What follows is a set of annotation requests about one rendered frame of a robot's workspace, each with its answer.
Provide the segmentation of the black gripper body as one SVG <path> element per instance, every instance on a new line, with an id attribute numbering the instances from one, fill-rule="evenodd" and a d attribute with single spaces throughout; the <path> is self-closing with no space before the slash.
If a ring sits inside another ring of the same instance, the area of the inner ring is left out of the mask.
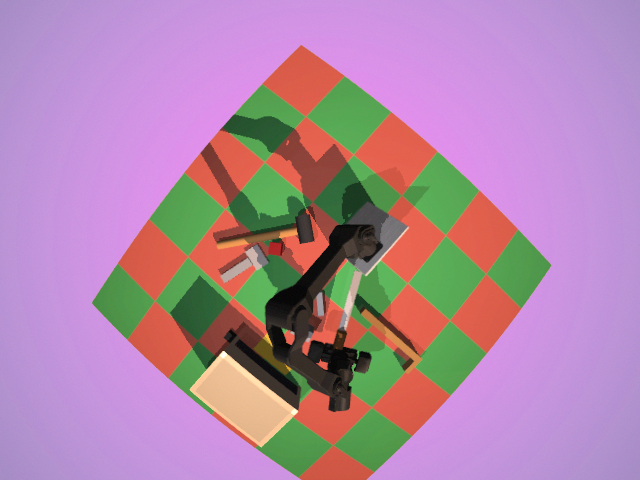
<path id="1" fill-rule="evenodd" d="M 324 350 L 323 350 L 324 349 Z M 322 357 L 321 357 L 322 356 Z M 338 350 L 338 349 L 330 349 L 324 347 L 323 342 L 318 342 L 312 340 L 308 349 L 308 357 L 312 359 L 315 363 L 319 363 L 320 359 L 322 362 L 330 362 L 331 364 L 339 358 L 343 358 L 346 360 L 350 360 L 350 364 L 356 364 L 354 368 L 355 372 L 366 373 L 368 372 L 370 363 L 371 363 L 371 355 L 370 352 L 359 352 L 359 357 L 357 359 L 357 354 L 352 351 Z"/>

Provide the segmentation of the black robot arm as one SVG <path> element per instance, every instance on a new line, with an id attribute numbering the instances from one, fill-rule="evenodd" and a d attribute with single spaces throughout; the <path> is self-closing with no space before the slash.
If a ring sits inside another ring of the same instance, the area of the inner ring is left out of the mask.
<path id="1" fill-rule="evenodd" d="M 383 247 L 374 232 L 373 225 L 337 225 L 329 236 L 329 246 L 299 281 L 278 292 L 264 307 L 273 357 L 305 377 L 313 390 L 329 396 L 328 410 L 333 412 L 350 408 L 353 371 L 350 360 L 339 358 L 331 366 L 328 362 L 325 370 L 303 353 L 308 320 L 313 314 L 314 298 L 346 258 L 359 257 L 369 263 Z M 292 345 L 286 343 L 282 328 L 294 332 Z"/>

